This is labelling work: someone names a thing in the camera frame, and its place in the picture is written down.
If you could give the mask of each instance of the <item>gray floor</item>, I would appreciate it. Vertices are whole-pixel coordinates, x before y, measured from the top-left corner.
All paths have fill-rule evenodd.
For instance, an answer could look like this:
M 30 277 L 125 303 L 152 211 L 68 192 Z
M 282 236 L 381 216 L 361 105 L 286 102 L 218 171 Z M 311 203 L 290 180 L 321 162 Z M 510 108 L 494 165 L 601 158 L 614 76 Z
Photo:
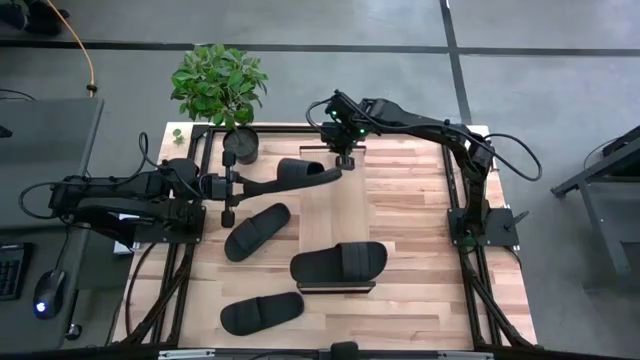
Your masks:
M 224 42 L 245 44 L 447 44 L 437 0 L 59 0 L 88 40 Z M 459 46 L 533 48 L 640 48 L 640 2 L 631 0 L 450 0 Z M 0 37 L 25 37 L 0 28 Z M 341 88 L 354 98 L 383 96 L 405 109 L 460 121 L 448 55 L 261 52 L 270 92 L 257 121 L 303 121 L 307 105 Z M 179 51 L 91 52 L 106 100 L 90 165 L 94 176 L 131 172 L 140 131 L 159 147 L 167 121 L 182 121 L 169 101 L 170 74 Z M 519 226 L 521 257 L 536 333 L 558 350 L 638 357 L 640 298 L 586 294 L 582 284 L 607 270 L 578 196 L 554 199 L 549 188 L 578 172 L 601 142 L 638 125 L 640 58 L 462 56 L 473 123 L 516 135 L 544 165 L 537 183 L 501 172 L 507 201 L 531 215 Z M 0 87 L 38 98 L 85 96 L 87 67 L 79 51 L 0 49 Z M 498 150 L 530 173 L 515 145 Z M 104 341 L 110 309 L 119 301 L 126 266 L 94 245 L 105 265 L 87 269 L 88 282 L 111 290 L 83 296 L 104 306 L 82 307 L 91 327 L 85 346 Z M 112 266 L 108 276 L 104 270 Z

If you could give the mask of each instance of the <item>potted plant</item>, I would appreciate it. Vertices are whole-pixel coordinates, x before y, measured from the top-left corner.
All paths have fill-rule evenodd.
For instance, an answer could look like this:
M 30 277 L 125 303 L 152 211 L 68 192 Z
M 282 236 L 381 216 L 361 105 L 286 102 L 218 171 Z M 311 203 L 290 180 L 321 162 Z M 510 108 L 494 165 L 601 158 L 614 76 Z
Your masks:
M 183 101 L 180 114 L 188 112 L 191 120 L 207 119 L 216 126 L 224 123 L 224 148 L 245 165 L 258 158 L 258 134 L 248 125 L 254 118 L 252 102 L 262 107 L 256 91 L 266 95 L 268 79 L 260 72 L 260 59 L 246 55 L 223 45 L 196 47 L 171 76 L 171 99 Z

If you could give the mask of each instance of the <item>slide sandal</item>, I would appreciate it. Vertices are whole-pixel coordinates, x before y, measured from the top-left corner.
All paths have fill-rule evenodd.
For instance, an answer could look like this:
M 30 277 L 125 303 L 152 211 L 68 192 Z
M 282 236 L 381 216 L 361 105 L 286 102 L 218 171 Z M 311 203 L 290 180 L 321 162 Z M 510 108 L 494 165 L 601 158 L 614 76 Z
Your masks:
M 220 313 L 220 323 L 230 334 L 246 336 L 293 320 L 303 311 L 302 295 L 288 292 L 228 305 Z
M 291 218 L 289 209 L 277 203 L 240 223 L 224 243 L 227 259 L 238 262 L 253 254 L 262 244 L 282 229 Z
M 298 254 L 291 259 L 290 270 L 299 283 L 359 282 L 380 275 L 386 265 L 387 248 L 363 241 Z

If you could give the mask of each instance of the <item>plant pot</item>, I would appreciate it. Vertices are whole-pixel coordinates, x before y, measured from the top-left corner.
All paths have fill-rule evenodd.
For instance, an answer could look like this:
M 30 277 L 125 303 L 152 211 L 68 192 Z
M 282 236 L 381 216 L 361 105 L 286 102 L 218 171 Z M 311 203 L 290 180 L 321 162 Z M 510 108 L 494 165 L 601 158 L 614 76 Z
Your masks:
M 258 159 L 258 144 L 258 133 L 246 126 L 228 131 L 222 139 L 224 149 L 236 154 L 236 160 L 243 165 Z

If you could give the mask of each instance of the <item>wooden tabletop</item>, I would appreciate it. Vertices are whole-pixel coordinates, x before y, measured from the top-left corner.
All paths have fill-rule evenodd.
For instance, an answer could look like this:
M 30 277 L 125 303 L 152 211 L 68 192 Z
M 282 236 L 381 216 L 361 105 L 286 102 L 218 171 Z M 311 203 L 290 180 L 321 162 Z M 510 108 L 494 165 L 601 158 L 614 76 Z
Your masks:
M 175 145 L 172 132 L 179 128 L 189 139 L 192 126 L 168 123 L 159 159 L 186 157 L 188 141 Z M 485 126 L 471 129 L 488 132 Z M 284 157 L 325 163 L 335 157 L 300 149 L 306 145 L 322 143 L 311 134 L 260 134 L 256 163 L 238 165 L 235 170 L 262 182 L 275 179 L 277 164 Z M 284 203 L 291 212 L 289 223 L 243 262 L 232 263 L 224 255 L 224 241 L 231 229 L 220 226 L 222 203 L 205 201 L 207 221 L 192 267 L 181 347 L 327 348 L 333 342 L 353 340 L 362 349 L 472 348 L 458 254 L 449 239 L 446 212 L 450 204 L 440 146 L 404 135 L 370 136 L 363 145 L 366 149 L 354 154 L 356 171 L 335 183 L 242 202 L 235 209 L 236 224 L 276 202 Z M 202 147 L 196 164 L 201 162 Z M 209 172 L 224 172 L 221 155 L 222 135 L 218 134 Z M 459 197 L 464 203 L 464 195 Z M 338 200 L 330 202 L 329 198 Z M 497 171 L 489 175 L 487 198 L 492 207 L 504 206 Z M 335 206 L 336 201 L 350 205 Z M 345 228 L 349 224 L 357 225 Z M 222 328 L 220 311 L 226 305 L 296 291 L 289 273 L 294 255 L 349 241 L 347 238 L 368 238 L 387 247 L 387 266 L 369 294 L 305 295 L 302 316 L 249 336 L 233 336 Z M 158 296 L 167 248 L 156 246 L 136 280 L 131 304 L 134 326 Z M 132 270 L 140 254 L 136 252 Z M 486 248 L 486 257 L 497 303 L 520 333 L 535 343 L 518 262 L 502 248 Z M 489 339 L 484 306 L 478 310 L 483 334 Z M 170 303 L 167 329 L 172 314 Z M 114 340 L 123 337 L 121 311 Z

